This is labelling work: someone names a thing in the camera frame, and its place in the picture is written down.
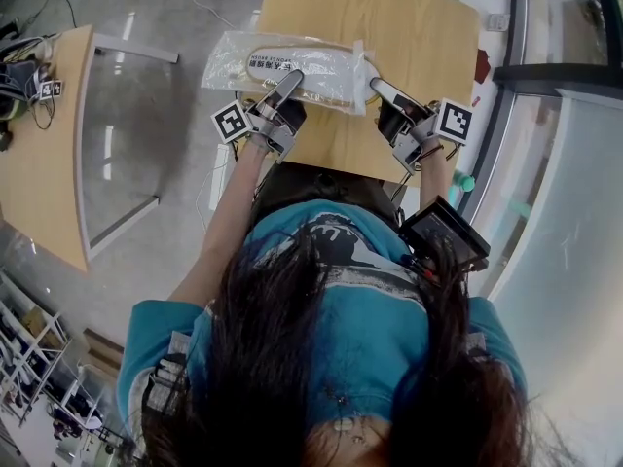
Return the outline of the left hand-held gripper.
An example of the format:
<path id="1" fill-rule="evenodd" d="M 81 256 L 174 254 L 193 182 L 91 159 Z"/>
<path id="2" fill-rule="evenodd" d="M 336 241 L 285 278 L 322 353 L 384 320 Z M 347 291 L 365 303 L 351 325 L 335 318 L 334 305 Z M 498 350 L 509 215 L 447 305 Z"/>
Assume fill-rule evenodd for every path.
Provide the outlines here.
<path id="1" fill-rule="evenodd" d="M 304 80 L 301 70 L 292 70 L 258 102 L 235 99 L 210 118 L 224 144 L 259 135 L 281 163 L 295 145 L 306 120 L 302 102 L 288 99 Z"/>

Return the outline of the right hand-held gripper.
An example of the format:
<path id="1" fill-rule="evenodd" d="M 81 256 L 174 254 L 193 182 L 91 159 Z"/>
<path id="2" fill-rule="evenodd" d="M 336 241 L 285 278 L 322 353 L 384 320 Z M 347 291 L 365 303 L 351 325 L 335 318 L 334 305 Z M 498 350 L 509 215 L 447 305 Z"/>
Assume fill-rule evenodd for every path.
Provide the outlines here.
<path id="1" fill-rule="evenodd" d="M 466 144 L 473 117 L 466 106 L 447 98 L 421 105 L 380 77 L 370 80 L 370 88 L 382 99 L 378 130 L 411 176 L 420 170 L 428 139 L 443 139 L 456 148 Z"/>

